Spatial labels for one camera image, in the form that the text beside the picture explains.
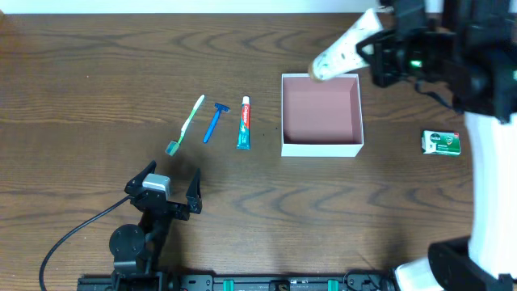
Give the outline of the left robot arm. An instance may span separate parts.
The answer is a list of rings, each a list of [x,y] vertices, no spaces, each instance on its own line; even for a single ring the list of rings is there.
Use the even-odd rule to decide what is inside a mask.
[[[166,242],[171,222],[187,221],[202,211],[201,171],[196,170],[186,193],[185,204],[169,200],[172,186],[169,177],[155,173],[152,161],[130,179],[124,192],[132,206],[142,213],[136,225],[126,224],[110,237],[109,249],[114,257],[115,272],[132,276],[147,274],[157,264]]]

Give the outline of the Colgate toothpaste tube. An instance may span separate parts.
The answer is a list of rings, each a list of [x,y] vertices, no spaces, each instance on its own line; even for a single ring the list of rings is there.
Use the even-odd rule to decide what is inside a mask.
[[[239,150],[250,149],[250,97],[245,95],[242,98],[242,113],[237,138]]]

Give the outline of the blue disposable razor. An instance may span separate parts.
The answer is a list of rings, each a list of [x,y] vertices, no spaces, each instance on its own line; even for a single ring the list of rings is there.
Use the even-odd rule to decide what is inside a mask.
[[[215,111],[212,121],[211,121],[210,125],[208,126],[208,129],[204,135],[203,143],[208,143],[208,141],[210,140],[210,137],[212,136],[212,133],[217,125],[217,122],[218,122],[221,114],[223,112],[229,111],[229,107],[224,104],[221,104],[221,103],[215,103],[214,108],[216,109],[216,111]]]

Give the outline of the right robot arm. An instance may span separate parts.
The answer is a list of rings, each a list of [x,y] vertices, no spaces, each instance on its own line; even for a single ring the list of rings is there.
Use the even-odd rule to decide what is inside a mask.
[[[516,284],[516,17],[508,1],[391,1],[393,27],[362,40],[373,82],[444,82],[473,159],[473,229],[394,269],[397,290],[512,290]]]

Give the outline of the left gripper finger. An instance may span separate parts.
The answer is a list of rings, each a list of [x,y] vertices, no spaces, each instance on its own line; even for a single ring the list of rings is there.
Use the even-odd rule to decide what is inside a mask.
[[[149,165],[142,170],[139,174],[130,179],[124,188],[124,192],[128,195],[139,195],[144,191],[143,182],[147,175],[153,174],[155,172],[157,163],[153,160],[149,163]]]
[[[201,171],[197,169],[186,193],[187,207],[190,213],[201,214],[202,196],[200,191]]]

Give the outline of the white Pantene tube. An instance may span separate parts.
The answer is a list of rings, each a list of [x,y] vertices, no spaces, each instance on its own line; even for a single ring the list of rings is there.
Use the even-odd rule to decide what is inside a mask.
[[[368,66],[356,52],[356,45],[381,32],[383,26],[373,8],[366,10],[358,20],[330,47],[320,53],[309,65],[309,76],[316,82]]]

